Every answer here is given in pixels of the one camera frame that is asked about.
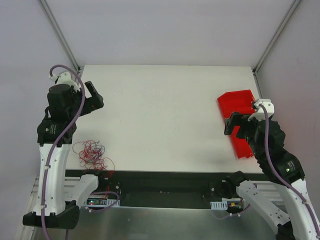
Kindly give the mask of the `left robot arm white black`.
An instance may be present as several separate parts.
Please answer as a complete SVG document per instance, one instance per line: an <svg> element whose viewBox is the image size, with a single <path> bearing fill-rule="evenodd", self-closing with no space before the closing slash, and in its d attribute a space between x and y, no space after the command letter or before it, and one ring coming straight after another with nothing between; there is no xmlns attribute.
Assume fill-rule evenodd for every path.
<svg viewBox="0 0 320 240"><path fill-rule="evenodd" d="M76 119L104 106L103 97L92 82L85 82L85 86L91 94L89 98L81 88L66 83L48 90L48 106L37 127L41 160L37 200L33 210L23 216L25 226L73 230L89 195L105 191L104 180L94 174L84 174L65 193L66 166L77 129Z"/></svg>

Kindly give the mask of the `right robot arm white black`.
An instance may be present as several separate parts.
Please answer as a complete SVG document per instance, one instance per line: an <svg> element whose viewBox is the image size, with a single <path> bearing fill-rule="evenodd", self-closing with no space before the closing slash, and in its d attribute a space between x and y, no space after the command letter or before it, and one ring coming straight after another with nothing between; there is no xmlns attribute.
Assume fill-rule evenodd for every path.
<svg viewBox="0 0 320 240"><path fill-rule="evenodd" d="M318 240L320 221L308 196L305 173L298 158L284 148L285 133L276 121L263 116L250 120L248 114L233 112L225 120L224 134L236 126L236 137L251 148L259 167L278 191L285 210L281 210L242 172L237 171L214 186L219 197L240 197L270 226L277 240Z"/></svg>

